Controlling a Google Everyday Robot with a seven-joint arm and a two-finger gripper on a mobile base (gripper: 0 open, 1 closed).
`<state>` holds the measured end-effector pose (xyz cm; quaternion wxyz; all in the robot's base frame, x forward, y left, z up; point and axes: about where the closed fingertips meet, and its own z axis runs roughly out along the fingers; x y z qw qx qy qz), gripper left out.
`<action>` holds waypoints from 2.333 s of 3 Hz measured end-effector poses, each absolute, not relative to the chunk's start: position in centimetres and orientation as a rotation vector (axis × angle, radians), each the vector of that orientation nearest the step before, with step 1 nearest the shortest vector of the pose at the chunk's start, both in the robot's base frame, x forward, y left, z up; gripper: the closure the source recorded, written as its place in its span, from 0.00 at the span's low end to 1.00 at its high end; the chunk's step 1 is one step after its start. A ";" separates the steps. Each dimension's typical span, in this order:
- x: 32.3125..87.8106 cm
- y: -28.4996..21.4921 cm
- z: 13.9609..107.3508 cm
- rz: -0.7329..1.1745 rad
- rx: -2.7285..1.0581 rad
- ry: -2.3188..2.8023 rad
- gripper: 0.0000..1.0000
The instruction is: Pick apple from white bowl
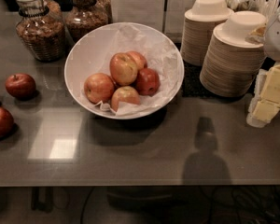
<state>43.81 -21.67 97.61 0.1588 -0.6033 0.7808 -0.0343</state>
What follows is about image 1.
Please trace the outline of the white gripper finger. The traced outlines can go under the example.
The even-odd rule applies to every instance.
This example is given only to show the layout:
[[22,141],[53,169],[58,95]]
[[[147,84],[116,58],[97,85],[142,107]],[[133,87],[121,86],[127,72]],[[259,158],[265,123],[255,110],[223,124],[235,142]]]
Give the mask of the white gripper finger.
[[263,89],[265,80],[267,76],[267,71],[264,69],[260,69],[259,73],[256,76],[255,87],[254,87],[254,97],[252,98],[249,108],[248,114],[246,116],[246,123],[255,128],[263,128],[265,126],[265,122],[261,121],[253,116],[253,111],[256,108],[257,102],[260,98],[260,93]]

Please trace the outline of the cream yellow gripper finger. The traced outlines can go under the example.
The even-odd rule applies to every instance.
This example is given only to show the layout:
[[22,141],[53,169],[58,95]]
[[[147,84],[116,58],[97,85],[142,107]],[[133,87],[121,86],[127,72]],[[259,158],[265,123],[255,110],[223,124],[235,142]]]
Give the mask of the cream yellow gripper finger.
[[280,111],[280,63],[267,71],[266,80],[253,116],[268,124]]

